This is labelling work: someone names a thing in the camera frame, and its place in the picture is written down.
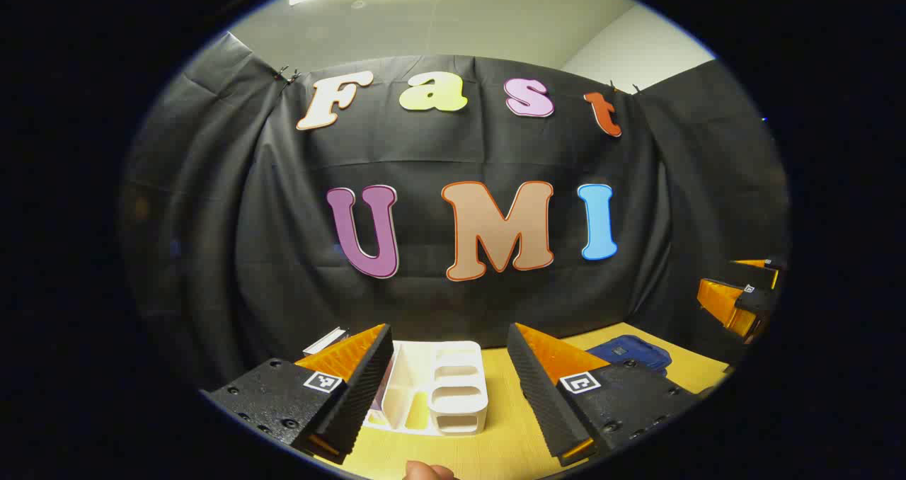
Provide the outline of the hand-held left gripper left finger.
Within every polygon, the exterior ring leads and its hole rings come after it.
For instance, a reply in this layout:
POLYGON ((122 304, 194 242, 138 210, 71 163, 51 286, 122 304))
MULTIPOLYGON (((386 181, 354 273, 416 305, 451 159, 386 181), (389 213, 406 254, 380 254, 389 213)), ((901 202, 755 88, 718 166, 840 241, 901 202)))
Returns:
POLYGON ((342 464, 394 355, 382 323, 292 362, 271 358, 204 395, 249 428, 342 464))

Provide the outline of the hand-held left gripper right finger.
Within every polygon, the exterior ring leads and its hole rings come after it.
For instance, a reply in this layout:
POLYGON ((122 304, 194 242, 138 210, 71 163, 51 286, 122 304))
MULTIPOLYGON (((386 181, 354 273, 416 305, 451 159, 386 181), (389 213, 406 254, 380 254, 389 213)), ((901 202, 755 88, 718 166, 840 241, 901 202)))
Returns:
POLYGON ((653 349, 630 336, 581 350, 514 323, 507 350, 548 451, 564 467, 630 447, 699 402, 652 368, 653 349))

